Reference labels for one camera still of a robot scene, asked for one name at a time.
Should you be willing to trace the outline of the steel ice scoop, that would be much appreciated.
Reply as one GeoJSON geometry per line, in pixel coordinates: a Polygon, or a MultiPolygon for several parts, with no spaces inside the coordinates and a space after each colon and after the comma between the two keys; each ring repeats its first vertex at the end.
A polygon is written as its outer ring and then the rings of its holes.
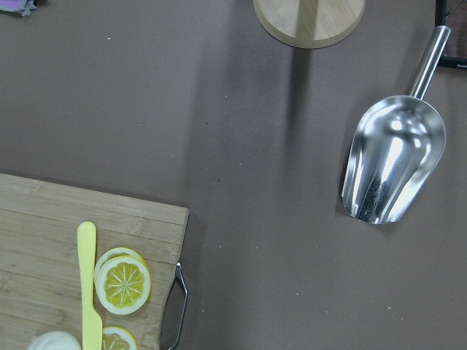
{"type": "Polygon", "coordinates": [[[408,93],[375,103],[355,130],[341,192],[362,222],[397,222],[433,173],[446,144],[441,115],[424,100],[451,30],[433,29],[408,93]]]}

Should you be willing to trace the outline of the upper lemon slice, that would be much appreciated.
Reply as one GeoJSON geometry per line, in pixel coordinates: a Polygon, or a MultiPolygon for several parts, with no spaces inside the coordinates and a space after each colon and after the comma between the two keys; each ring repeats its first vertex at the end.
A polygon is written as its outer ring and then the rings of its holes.
{"type": "Polygon", "coordinates": [[[139,310],[148,301],[152,286],[144,258],[127,247],[106,251],[95,265],[93,280],[101,305],[116,315],[139,310]]]}

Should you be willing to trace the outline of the lemon slice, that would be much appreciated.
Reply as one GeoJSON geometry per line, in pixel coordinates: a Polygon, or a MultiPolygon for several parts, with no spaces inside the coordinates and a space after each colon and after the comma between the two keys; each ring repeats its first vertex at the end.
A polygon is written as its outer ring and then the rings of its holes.
{"type": "Polygon", "coordinates": [[[102,330],[103,350],[137,350],[134,336],[122,327],[105,327],[102,330]]]}
{"type": "Polygon", "coordinates": [[[144,258],[127,247],[106,251],[95,265],[93,280],[101,305],[116,315],[139,310],[148,301],[152,286],[144,258]]]}

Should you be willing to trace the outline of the wooden cup tree stand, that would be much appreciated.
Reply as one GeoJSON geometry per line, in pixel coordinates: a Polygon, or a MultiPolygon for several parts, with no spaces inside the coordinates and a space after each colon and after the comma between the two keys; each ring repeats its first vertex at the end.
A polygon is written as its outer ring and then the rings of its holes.
{"type": "Polygon", "coordinates": [[[364,0],[254,0],[255,14],[263,28],[292,47],[317,49],[348,37],[366,7],[364,0]]]}

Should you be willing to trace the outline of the lower lemon slice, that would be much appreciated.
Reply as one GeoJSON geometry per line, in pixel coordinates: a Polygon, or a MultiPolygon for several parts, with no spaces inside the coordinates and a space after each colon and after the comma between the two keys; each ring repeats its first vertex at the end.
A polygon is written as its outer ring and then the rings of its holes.
{"type": "Polygon", "coordinates": [[[137,350],[134,336],[122,327],[105,327],[102,330],[103,350],[137,350]]]}

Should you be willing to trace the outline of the yellow plastic knife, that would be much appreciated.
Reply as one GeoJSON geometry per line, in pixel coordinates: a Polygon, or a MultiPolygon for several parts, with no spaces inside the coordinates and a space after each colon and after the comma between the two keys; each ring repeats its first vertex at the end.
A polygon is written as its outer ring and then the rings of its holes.
{"type": "Polygon", "coordinates": [[[82,306],[82,349],[102,349],[102,320],[93,304],[96,227],[82,222],[77,228],[82,306]]]}

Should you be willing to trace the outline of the bamboo cutting board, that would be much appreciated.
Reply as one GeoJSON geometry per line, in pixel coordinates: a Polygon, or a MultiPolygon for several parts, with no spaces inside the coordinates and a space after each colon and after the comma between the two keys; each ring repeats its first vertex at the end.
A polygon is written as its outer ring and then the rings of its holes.
{"type": "Polygon", "coordinates": [[[96,304],[102,322],[126,328],[140,349],[159,349],[188,217],[179,206],[2,174],[1,347],[26,349],[56,330],[80,337],[77,227],[90,221],[97,255],[131,248],[153,282],[150,299],[133,314],[117,316],[96,304]]]}

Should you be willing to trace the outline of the grey folded cloth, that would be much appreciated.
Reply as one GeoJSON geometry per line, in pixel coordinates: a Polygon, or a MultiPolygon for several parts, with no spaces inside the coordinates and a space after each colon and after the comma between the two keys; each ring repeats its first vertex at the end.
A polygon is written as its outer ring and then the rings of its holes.
{"type": "Polygon", "coordinates": [[[48,3],[48,0],[0,0],[0,9],[4,14],[28,17],[48,3]]]}

